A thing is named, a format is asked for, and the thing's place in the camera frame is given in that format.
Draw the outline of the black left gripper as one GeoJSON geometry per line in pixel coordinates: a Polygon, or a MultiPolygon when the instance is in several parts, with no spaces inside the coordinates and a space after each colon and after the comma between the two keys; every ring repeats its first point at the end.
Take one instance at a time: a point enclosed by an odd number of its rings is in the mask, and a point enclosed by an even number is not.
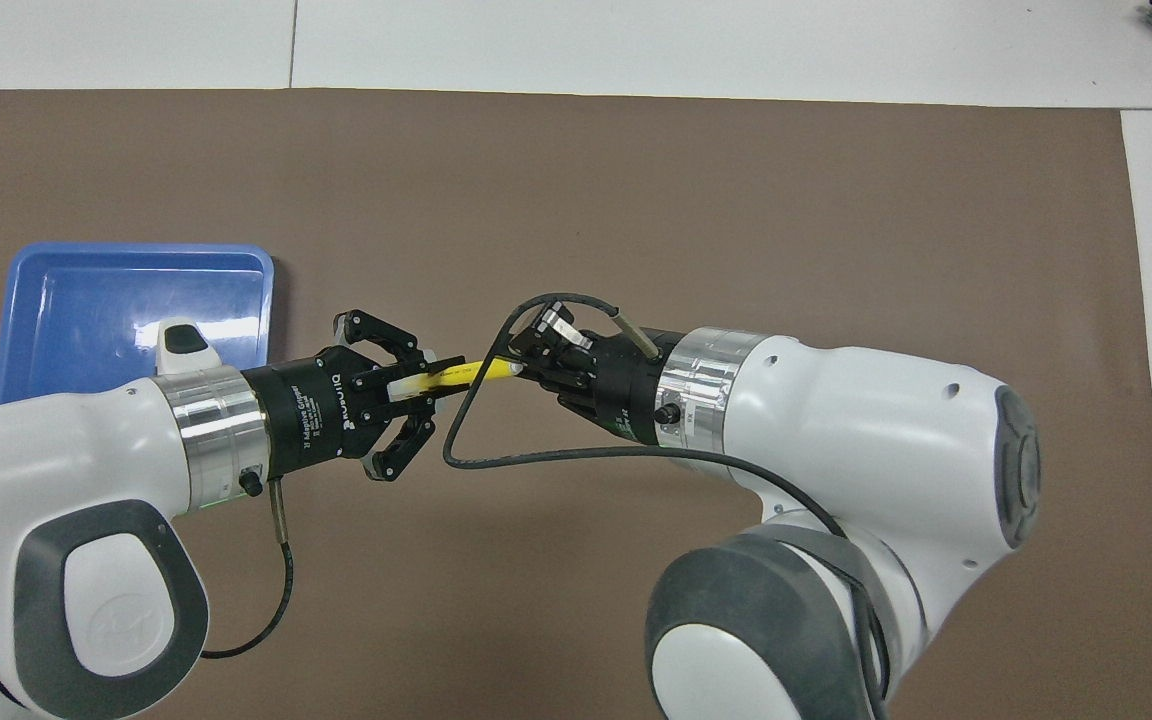
{"type": "Polygon", "coordinates": [[[380,404],[376,391],[353,386],[435,386],[435,373],[465,363],[465,356],[430,361],[414,334],[358,309],[335,316],[334,332],[338,344],[314,357],[241,373],[265,416],[270,473],[361,457],[369,479],[396,480],[433,437],[435,400],[417,395],[380,404]],[[376,361],[348,348],[364,341],[393,355],[396,363],[376,367],[376,361]],[[379,448],[394,423],[397,435],[379,448]]]}

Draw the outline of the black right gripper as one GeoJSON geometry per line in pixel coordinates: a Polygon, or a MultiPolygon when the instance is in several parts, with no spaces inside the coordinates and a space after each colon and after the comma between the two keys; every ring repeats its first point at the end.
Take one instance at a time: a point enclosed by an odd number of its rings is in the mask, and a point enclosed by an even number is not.
{"type": "Polygon", "coordinates": [[[522,364],[518,378],[538,382],[558,404],[628,441],[655,446],[657,387],[672,353],[669,334],[652,334],[659,361],[646,361],[631,340],[616,334],[585,336],[561,301],[539,306],[511,336],[522,364]],[[594,367],[588,372],[563,367],[594,367]]]}

